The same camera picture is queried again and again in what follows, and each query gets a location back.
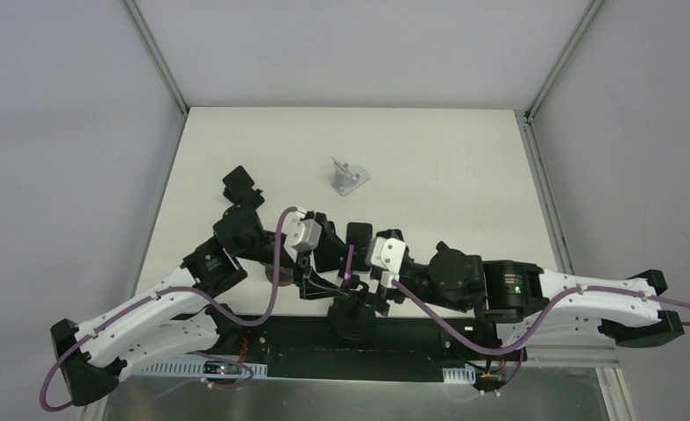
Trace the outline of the black round disc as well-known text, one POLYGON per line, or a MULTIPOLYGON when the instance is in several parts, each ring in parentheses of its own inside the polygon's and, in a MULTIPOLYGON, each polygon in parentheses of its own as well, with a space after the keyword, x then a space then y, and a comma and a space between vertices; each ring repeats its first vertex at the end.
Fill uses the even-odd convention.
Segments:
POLYGON ((375 311, 357 297, 333 300, 326 316, 331 329, 342 340, 358 343, 365 341, 375 325, 375 311))

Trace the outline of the dark phone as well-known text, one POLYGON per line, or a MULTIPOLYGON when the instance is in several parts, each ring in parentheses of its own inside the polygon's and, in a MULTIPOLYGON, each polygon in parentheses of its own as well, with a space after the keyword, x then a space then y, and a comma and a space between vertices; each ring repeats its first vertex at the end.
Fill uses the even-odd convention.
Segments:
POLYGON ((346 227, 346 244, 353 247, 355 254, 367 250, 373 237, 373 225, 365 222, 350 222, 346 227))

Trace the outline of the black phone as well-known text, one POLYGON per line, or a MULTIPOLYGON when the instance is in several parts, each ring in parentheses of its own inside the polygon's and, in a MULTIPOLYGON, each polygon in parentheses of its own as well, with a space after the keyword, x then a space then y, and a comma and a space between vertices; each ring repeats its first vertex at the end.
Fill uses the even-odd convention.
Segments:
POLYGON ((313 252, 316 271, 339 271, 346 253, 347 245, 336 233, 323 232, 313 252))

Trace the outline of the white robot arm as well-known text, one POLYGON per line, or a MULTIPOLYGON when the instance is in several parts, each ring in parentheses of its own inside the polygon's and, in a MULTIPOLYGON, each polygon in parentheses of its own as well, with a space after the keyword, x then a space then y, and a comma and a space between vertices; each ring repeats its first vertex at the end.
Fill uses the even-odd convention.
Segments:
MULTIPOLYGON (((296 211, 288 207, 276 223, 275 269, 282 266, 286 219, 296 211)), ((277 279, 265 311, 256 318, 242 318, 217 300, 245 277, 237 254, 211 239, 144 293, 83 322, 56 322, 50 328, 55 362, 39 389, 41 409, 59 412, 95 403, 142 368, 213 347, 225 322, 241 327, 265 324, 276 305, 277 279)))

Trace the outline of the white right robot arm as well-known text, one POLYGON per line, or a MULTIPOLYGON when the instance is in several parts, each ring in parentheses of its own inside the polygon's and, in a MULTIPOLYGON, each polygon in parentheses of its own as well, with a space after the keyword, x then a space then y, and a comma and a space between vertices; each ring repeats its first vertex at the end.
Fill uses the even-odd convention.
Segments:
POLYGON ((607 280, 562 274, 513 260, 483 260, 440 242, 426 265, 409 257, 398 238, 370 241, 365 263, 379 280, 385 301, 408 298, 448 336, 475 355, 490 360, 523 349, 548 317, 561 320, 559 335, 593 333, 624 348, 651 348, 682 336, 679 314, 665 310, 660 297, 664 276, 649 270, 638 277, 607 280), (433 309, 472 311, 480 324, 489 324, 467 337, 433 309), (503 335, 497 329, 509 325, 503 335))

